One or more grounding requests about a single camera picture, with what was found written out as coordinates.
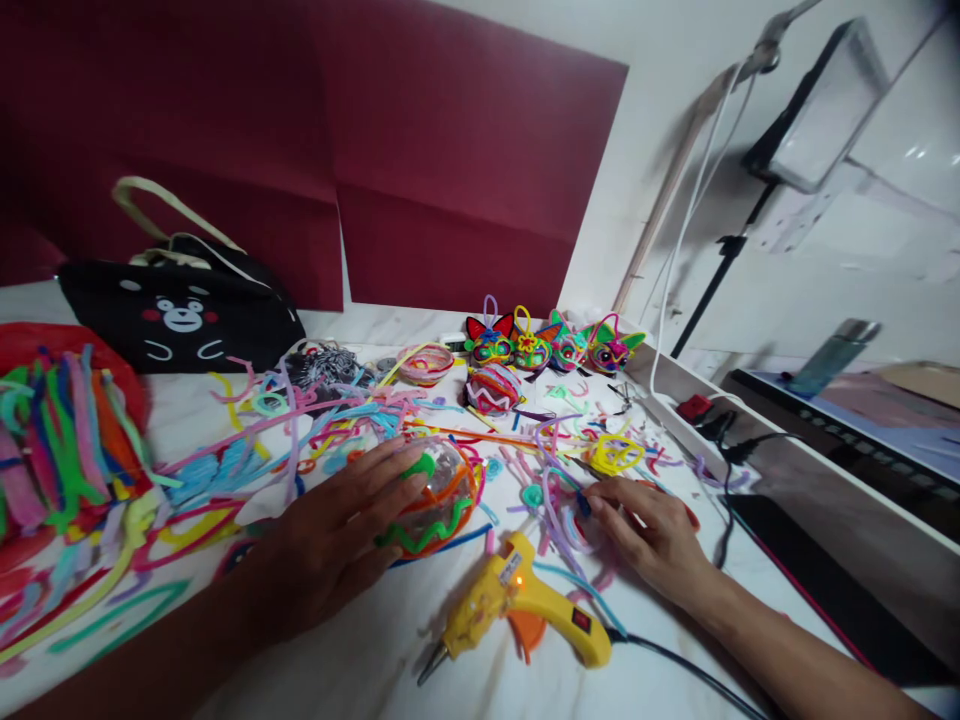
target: glue gun cord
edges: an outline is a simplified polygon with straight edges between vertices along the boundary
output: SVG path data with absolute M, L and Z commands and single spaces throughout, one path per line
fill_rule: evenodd
M 692 662 L 687 660 L 685 657 L 677 655 L 672 650 L 668 650 L 662 645 L 657 645 L 655 642 L 651 642 L 646 638 L 639 637 L 637 635 L 631 635 L 630 633 L 621 633 L 616 628 L 608 627 L 606 628 L 607 635 L 610 636 L 610 642 L 613 644 L 617 643 L 632 643 L 634 645 L 639 645 L 640 647 L 646 648 L 647 650 L 653 650 L 653 652 L 662 655 L 669 660 L 673 660 L 675 663 L 680 665 L 682 668 L 688 672 L 695 675 L 699 680 L 702 680 L 707 685 L 716 690 L 720 695 L 723 696 L 731 705 L 737 708 L 740 712 L 746 715 L 751 720 L 767 720 L 766 716 L 761 713 L 759 710 L 754 709 L 746 700 L 737 695 L 733 690 L 728 688 L 722 682 L 717 680 L 713 675 L 710 675 L 704 670 L 701 670 L 699 667 L 694 665 Z

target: glue gun nozzle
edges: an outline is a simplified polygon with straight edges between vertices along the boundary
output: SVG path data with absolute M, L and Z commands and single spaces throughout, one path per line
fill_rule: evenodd
M 439 643 L 433 651 L 433 655 L 430 656 L 430 661 L 427 663 L 427 666 L 423 669 L 423 672 L 420 673 L 420 677 L 417 678 L 417 687 L 423 687 L 423 684 L 430 679 L 434 671 L 440 667 L 440 664 L 448 657 L 450 657 L 450 651 L 447 649 L 447 646 L 442 642 Z

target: red backdrop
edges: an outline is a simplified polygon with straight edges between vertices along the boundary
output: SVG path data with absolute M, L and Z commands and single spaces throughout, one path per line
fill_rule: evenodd
M 35 5 L 0 19 L 0 282 L 142 250 L 139 174 L 300 307 L 342 307 L 339 222 L 356 301 L 556 303 L 625 66 L 422 0 Z

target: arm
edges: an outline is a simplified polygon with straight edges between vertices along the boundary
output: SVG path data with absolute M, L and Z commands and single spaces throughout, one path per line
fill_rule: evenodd
M 930 717 L 890 682 L 770 609 L 711 565 L 676 498 L 624 478 L 597 483 L 585 494 L 601 526 L 641 577 L 714 635 L 789 717 Z M 646 527 L 628 522 L 615 505 L 636 513 Z
M 230 575 L 13 717 L 185 717 L 253 655 L 332 617 L 400 555 L 367 548 L 426 484 L 393 482 L 422 454 L 402 446 L 306 493 Z

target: yellow glue gun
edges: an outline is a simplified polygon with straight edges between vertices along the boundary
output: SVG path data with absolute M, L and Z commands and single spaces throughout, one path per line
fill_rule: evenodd
M 507 554 L 494 555 L 470 592 L 450 612 L 443 637 L 417 680 L 423 685 L 448 657 L 472 650 L 497 618 L 527 613 L 543 618 L 563 635 L 588 667 L 610 662 L 612 648 L 600 621 L 584 612 L 533 574 L 536 551 L 522 532 L 513 533 Z

